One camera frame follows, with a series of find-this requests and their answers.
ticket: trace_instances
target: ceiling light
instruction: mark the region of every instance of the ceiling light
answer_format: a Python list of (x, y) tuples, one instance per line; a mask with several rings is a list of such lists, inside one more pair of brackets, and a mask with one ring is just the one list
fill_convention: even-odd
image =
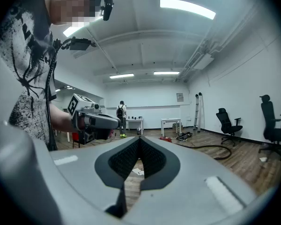
[(185, 2), (181, 0), (160, 0), (160, 7), (161, 8), (174, 8), (174, 9), (180, 9), (192, 13), (196, 13), (199, 15), (202, 15), (204, 17), (208, 17), (210, 19), (214, 19), (215, 12), (205, 8), (201, 7), (199, 5), (196, 5), (194, 3)]
[(175, 74), (175, 75), (178, 75), (179, 72), (154, 72), (154, 75), (170, 75), (170, 74)]
[[(97, 21), (97, 20), (99, 20), (99, 19), (102, 19), (103, 17), (102, 16), (100, 16), (100, 17), (96, 17), (92, 22), (94, 22), (94, 21)], [(83, 27), (85, 27), (85, 26), (87, 26), (87, 25), (89, 25), (89, 22), (88, 23), (82, 23), (83, 25), (81, 25), (81, 26), (75, 26), (75, 27), (69, 27), (69, 28), (67, 28), (63, 33), (64, 33), (64, 35), (68, 38), (69, 36), (71, 36), (73, 33), (75, 33), (76, 31), (78, 31), (80, 28), (83, 28)]]
[(133, 73), (129, 73), (129, 74), (122, 74), (122, 75), (115, 75), (115, 76), (109, 76), (110, 78), (120, 78), (120, 77), (133, 77), (134, 74)]

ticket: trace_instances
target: hand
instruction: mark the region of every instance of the hand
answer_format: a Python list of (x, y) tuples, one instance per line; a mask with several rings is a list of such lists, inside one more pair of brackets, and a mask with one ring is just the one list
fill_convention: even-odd
[(80, 130), (84, 130), (85, 129), (85, 122), (84, 122), (84, 116), (83, 115), (80, 115), (78, 117), (78, 128)]

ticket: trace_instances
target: black office chair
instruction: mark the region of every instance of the black office chair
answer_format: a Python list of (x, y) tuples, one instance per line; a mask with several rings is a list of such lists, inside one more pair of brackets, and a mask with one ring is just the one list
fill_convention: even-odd
[(276, 122), (281, 121), (281, 119), (275, 119), (274, 107), (273, 103), (270, 101), (270, 96), (263, 95), (260, 97), (262, 100), (262, 112), (266, 120), (266, 128), (264, 129), (263, 136), (272, 143), (269, 143), (269, 147), (267, 148), (259, 149), (258, 153), (260, 153), (261, 150), (270, 150), (281, 156), (281, 146), (279, 146), (279, 142), (281, 142), (281, 128), (275, 128)]
[(229, 136), (226, 137), (222, 137), (222, 140), (224, 138), (226, 138), (224, 141), (221, 142), (221, 144), (223, 144), (223, 142), (227, 141), (227, 140), (231, 140), (233, 142), (233, 147), (235, 146), (235, 137), (234, 137), (234, 133), (238, 132), (239, 130), (241, 130), (243, 128), (243, 126), (238, 125), (238, 120), (240, 120), (241, 118), (236, 118), (236, 126), (233, 126), (230, 122), (230, 119), (228, 117), (228, 114), (226, 112), (225, 108), (219, 108), (219, 112), (216, 114), (216, 116), (218, 117), (218, 119), (220, 120), (221, 124), (222, 124), (222, 132), (225, 134), (229, 134)]

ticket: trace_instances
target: wooden floor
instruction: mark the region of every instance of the wooden floor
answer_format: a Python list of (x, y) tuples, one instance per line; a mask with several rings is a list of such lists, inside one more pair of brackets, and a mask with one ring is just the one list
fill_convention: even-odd
[[(171, 137), (173, 143), (179, 143), (185, 146), (202, 146), (202, 145), (220, 145), (222, 136), (201, 131), (196, 133), (192, 131), (192, 128), (185, 128), (183, 132), (190, 131), (193, 133), (189, 138), (189, 142), (178, 142), (175, 137), (176, 133), (172, 129), (165, 130), (165, 136)], [(117, 135), (111, 139), (92, 141), (81, 147), (98, 146), (110, 141), (122, 139), (119, 137), (119, 131), (116, 131)], [(136, 136), (136, 131), (127, 131), (127, 137)], [(161, 136), (160, 130), (145, 130), (144, 135), (159, 138)], [(59, 133), (56, 137), (56, 143), (59, 150), (73, 149), (72, 138), (71, 142), (67, 141), (66, 133)], [(242, 178), (247, 184), (249, 184), (255, 192), (260, 195), (267, 191), (270, 187), (275, 186), (281, 179), (281, 161), (276, 153), (270, 154), (269, 151), (262, 151), (258, 153), (258, 149), (263, 147), (250, 142), (237, 142), (235, 147), (232, 146), (231, 141), (224, 143), (225, 146), (232, 150), (232, 155), (225, 160), (218, 160), (221, 164), (231, 170), (234, 174)], [(74, 148), (78, 148), (78, 144), (74, 143)], [(221, 148), (201, 148), (196, 149), (204, 152), (211, 157), (224, 157), (228, 153)], [(269, 157), (267, 162), (261, 162), (259, 158)], [(138, 160), (134, 168), (143, 170), (141, 160)], [(130, 209), (140, 196), (140, 183), (144, 179), (143, 175), (137, 175), (131, 172), (129, 177), (125, 181), (125, 193), (127, 208)]]

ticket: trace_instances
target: white table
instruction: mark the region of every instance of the white table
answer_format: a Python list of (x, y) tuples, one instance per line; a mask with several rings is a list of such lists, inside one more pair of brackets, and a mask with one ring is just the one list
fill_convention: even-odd
[(164, 136), (164, 124), (167, 122), (179, 122), (179, 131), (181, 133), (181, 119), (180, 118), (161, 118), (161, 134)]
[(140, 122), (141, 134), (142, 134), (144, 130), (144, 127), (142, 125), (143, 119), (126, 119), (126, 124), (128, 124), (128, 130), (130, 131), (129, 122)]

